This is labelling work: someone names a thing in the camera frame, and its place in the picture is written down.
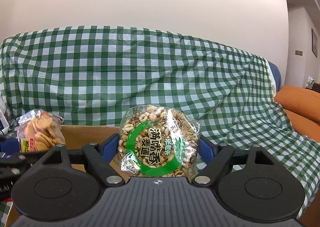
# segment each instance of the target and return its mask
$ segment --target black circular joint cover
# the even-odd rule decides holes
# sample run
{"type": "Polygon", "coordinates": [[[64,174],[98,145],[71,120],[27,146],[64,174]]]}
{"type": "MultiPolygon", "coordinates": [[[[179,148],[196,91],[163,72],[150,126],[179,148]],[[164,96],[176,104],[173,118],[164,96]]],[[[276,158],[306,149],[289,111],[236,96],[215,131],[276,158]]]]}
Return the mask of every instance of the black circular joint cover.
{"type": "Polygon", "coordinates": [[[221,179],[217,193],[223,204],[244,219],[270,223],[295,217],[304,200],[301,184],[289,172],[238,170],[221,179]]]}
{"type": "Polygon", "coordinates": [[[100,185],[93,176],[73,168],[47,166],[12,188],[17,210],[40,221],[59,221],[86,212],[98,199],[100,185]]]}

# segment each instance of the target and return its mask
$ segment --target cardboard box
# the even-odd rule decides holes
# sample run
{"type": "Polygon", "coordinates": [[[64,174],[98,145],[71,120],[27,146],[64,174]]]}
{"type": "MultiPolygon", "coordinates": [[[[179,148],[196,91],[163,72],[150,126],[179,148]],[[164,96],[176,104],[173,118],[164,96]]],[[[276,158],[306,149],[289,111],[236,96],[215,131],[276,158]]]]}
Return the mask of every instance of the cardboard box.
{"type": "MultiPolygon", "coordinates": [[[[78,126],[78,125],[62,125],[62,133],[66,140],[68,149],[79,149],[89,142],[101,143],[113,133],[119,133],[118,127],[108,126],[78,126]]],[[[124,178],[128,180],[128,176],[120,171],[119,167],[111,161],[110,165],[124,178]]],[[[83,165],[72,165],[73,168],[84,171],[83,165]]],[[[12,205],[8,214],[5,227],[10,226],[19,217],[17,210],[12,205]]]]}

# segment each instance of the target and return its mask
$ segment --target framed painting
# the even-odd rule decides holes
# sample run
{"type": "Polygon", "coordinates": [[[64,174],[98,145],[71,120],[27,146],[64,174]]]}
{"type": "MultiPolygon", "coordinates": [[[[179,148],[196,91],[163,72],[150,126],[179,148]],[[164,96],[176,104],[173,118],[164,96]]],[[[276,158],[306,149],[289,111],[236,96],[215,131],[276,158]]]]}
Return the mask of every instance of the framed painting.
{"type": "Polygon", "coordinates": [[[318,38],[313,29],[311,29],[311,33],[312,33],[312,52],[316,57],[318,57],[318,38]]]}

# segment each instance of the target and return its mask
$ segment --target triangular cutout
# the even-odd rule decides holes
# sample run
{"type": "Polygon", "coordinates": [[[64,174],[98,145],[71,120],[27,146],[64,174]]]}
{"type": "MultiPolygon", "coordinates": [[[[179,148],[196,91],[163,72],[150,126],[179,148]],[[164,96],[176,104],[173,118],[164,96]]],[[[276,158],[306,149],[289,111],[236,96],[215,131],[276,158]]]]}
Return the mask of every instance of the triangular cutout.
{"type": "Polygon", "coordinates": [[[273,165],[274,164],[262,151],[256,152],[255,163],[262,164],[262,165],[273,165]]]}
{"type": "Polygon", "coordinates": [[[61,159],[61,152],[60,151],[55,151],[51,154],[50,157],[48,157],[43,164],[44,165],[50,165],[50,164],[60,164],[62,163],[61,159]]]}

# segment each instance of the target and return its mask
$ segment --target ribbed gray surface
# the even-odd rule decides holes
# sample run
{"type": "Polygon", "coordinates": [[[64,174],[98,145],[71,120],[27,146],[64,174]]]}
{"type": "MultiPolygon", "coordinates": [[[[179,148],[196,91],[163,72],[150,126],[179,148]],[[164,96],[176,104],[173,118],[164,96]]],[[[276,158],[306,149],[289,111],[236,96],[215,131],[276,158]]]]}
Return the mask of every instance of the ribbed gray surface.
{"type": "Polygon", "coordinates": [[[133,177],[120,188],[108,188],[88,212],[73,219],[43,223],[20,217],[12,227],[298,227],[291,219],[263,224],[227,212],[206,188],[190,185],[184,177],[133,177]]]}

